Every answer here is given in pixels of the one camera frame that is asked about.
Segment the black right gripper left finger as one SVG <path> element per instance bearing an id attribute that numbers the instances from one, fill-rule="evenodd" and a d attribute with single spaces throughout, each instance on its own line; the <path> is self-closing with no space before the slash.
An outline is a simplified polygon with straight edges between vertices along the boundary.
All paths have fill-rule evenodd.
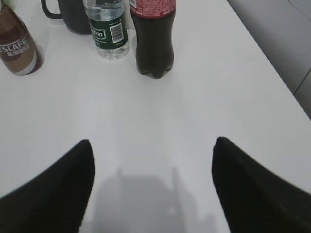
<path id="1" fill-rule="evenodd" d="M 77 233 L 94 185 L 84 139 L 42 173 L 0 199 L 2 233 Z"/>

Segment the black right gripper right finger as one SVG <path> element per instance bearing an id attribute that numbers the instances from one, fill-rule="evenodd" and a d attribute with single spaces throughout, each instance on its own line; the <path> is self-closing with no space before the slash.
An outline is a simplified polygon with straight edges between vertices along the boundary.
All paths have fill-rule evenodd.
<path id="1" fill-rule="evenodd" d="M 232 233 L 309 233 L 311 195 L 226 137 L 213 148 L 212 179 Z"/>

